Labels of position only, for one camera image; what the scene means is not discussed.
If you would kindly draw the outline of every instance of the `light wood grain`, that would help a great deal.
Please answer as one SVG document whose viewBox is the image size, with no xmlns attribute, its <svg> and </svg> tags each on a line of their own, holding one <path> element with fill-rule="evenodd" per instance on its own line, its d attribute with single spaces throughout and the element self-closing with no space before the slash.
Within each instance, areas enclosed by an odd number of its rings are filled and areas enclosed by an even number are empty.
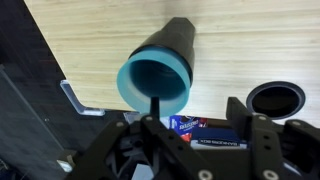
<svg viewBox="0 0 320 180">
<path fill-rule="evenodd" d="M 225 118 L 227 98 L 245 102 L 269 81 L 306 93 L 291 118 L 320 127 L 318 0 L 26 0 L 85 106 L 131 110 L 116 76 L 129 54 L 172 17 L 195 25 L 194 83 L 180 114 Z"/>
</svg>

